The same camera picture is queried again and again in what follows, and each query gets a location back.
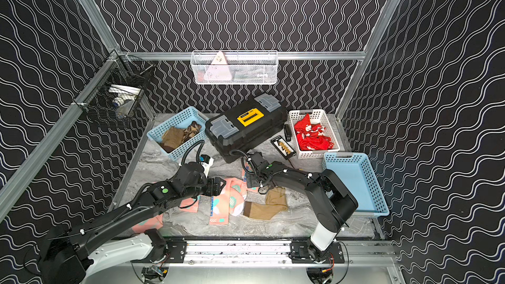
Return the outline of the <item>pink patterned sock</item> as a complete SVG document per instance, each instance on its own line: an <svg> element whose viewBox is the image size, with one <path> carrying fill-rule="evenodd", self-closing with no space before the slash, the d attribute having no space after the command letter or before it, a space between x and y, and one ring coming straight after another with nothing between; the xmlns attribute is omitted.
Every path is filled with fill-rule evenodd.
<svg viewBox="0 0 505 284"><path fill-rule="evenodd" d="M243 169L241 171L242 180L246 183L247 190L250 192L258 193L258 186L254 186L255 181L253 180L254 171L247 161L243 161Z"/></svg>

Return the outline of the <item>pink dotted sock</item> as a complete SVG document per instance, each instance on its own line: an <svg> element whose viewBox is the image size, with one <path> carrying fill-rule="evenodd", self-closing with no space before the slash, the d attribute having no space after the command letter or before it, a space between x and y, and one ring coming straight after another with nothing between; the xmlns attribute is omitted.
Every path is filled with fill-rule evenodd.
<svg viewBox="0 0 505 284"><path fill-rule="evenodd" d="M226 178L226 185L217 197L211 198L210 225L226 225L230 216L239 216L243 212L247 198L247 184L235 177Z"/></svg>

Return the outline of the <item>red santa sock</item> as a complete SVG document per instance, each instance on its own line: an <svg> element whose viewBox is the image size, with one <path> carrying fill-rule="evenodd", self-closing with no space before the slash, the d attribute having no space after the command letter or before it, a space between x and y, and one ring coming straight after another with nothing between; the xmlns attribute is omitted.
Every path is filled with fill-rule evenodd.
<svg viewBox="0 0 505 284"><path fill-rule="evenodd" d="M295 130L295 135L297 137L297 134L320 134L324 135L324 130L325 128L320 124L312 124L310 122L310 116L309 114L305 114L302 120L298 121L294 125L294 130Z"/></svg>

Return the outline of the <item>tan argyle sock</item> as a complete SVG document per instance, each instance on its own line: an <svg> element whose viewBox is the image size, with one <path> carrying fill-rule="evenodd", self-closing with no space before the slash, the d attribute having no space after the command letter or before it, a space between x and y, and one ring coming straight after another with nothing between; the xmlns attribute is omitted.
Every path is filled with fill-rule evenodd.
<svg viewBox="0 0 505 284"><path fill-rule="evenodd" d="M194 138L201 130L202 126L193 121L183 132L182 142L185 143Z"/></svg>

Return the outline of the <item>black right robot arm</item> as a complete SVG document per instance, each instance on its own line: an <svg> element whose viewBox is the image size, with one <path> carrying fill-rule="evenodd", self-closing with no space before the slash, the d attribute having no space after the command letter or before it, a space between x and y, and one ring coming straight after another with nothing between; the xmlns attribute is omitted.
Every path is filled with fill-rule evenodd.
<svg viewBox="0 0 505 284"><path fill-rule="evenodd" d="M261 153L242 157L247 182L268 196L282 195L282 189L302 193L309 200L318 224L307 241L302 254L295 260L323 263L336 235L358 208L358 201L332 170L305 172L284 163L268 162Z"/></svg>

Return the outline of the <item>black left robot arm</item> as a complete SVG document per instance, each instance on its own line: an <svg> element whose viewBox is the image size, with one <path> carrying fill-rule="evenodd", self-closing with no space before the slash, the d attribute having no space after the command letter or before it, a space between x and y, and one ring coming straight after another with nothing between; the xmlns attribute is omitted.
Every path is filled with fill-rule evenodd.
<svg viewBox="0 0 505 284"><path fill-rule="evenodd" d="M39 241L38 267L44 283L80 283L95 265L90 255L138 223L179 207L186 199L221 194L226 181L207 177L196 162L184 164L170 179L141 186L125 205L74 227L51 228Z"/></svg>

